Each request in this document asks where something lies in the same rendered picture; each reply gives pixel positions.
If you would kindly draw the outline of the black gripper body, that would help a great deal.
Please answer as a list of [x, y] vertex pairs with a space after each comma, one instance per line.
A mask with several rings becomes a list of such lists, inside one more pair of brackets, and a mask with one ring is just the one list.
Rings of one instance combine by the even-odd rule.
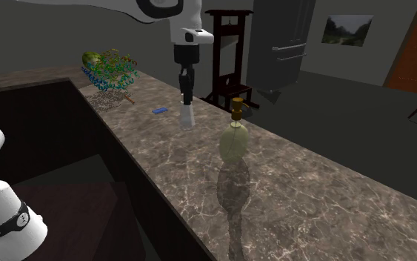
[[173, 46], [174, 62], [181, 66], [194, 65], [199, 63], [200, 59], [200, 47], [195, 45], [180, 45], [175, 44]]

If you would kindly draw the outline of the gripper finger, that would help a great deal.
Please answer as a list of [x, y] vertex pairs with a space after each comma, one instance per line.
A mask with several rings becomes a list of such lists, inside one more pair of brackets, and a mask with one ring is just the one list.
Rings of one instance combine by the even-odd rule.
[[193, 101], [195, 70], [192, 66], [187, 69], [186, 105], [191, 105]]
[[180, 73], [179, 73], [179, 87], [182, 94], [182, 103], [187, 105], [186, 93], [187, 93], [187, 86], [188, 86], [188, 74], [187, 69], [182, 66]]

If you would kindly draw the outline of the translucent white tapered container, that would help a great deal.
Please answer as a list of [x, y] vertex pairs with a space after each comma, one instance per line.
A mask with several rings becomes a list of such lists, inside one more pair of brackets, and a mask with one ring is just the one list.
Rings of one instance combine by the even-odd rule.
[[195, 125], [194, 112], [192, 105], [185, 105], [181, 102], [179, 125], [183, 130], [190, 130]]

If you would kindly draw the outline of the dark wooden guillotine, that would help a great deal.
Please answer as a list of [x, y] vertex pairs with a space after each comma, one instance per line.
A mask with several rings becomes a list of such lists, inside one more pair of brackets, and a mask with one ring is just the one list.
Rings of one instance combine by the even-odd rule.
[[[207, 10], [206, 13], [213, 17], [213, 77], [211, 93], [201, 100], [230, 112], [230, 100], [246, 93], [244, 103], [259, 109], [260, 105], [251, 101], [252, 88], [241, 83], [245, 21], [253, 11]], [[236, 46], [234, 72], [221, 75], [221, 49], [233, 44]]]

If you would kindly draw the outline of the green soap dispenser gold pump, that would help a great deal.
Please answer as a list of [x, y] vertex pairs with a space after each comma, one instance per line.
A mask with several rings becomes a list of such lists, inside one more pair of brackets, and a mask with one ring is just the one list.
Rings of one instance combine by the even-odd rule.
[[249, 132], [241, 123], [242, 106], [248, 108], [241, 97], [232, 98], [231, 123], [223, 131], [219, 141], [219, 153], [224, 163], [240, 161], [247, 152]]

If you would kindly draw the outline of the grey refrigerator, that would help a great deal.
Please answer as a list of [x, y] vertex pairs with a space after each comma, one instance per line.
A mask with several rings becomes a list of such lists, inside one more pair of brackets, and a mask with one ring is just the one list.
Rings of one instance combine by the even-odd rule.
[[247, 85], [272, 93], [297, 82], [316, 0], [254, 0]]

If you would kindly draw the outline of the green yellow melon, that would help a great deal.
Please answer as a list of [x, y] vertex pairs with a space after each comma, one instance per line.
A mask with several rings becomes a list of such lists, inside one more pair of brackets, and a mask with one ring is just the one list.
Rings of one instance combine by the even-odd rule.
[[87, 51], [82, 54], [81, 60], [85, 68], [90, 68], [101, 61], [101, 55], [96, 52]]

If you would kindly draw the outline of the landscape wall picture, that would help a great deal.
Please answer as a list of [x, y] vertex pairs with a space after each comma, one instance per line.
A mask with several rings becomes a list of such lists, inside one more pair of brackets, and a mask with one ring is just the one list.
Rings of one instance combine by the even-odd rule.
[[321, 42], [362, 47], [372, 20], [373, 15], [329, 15]]

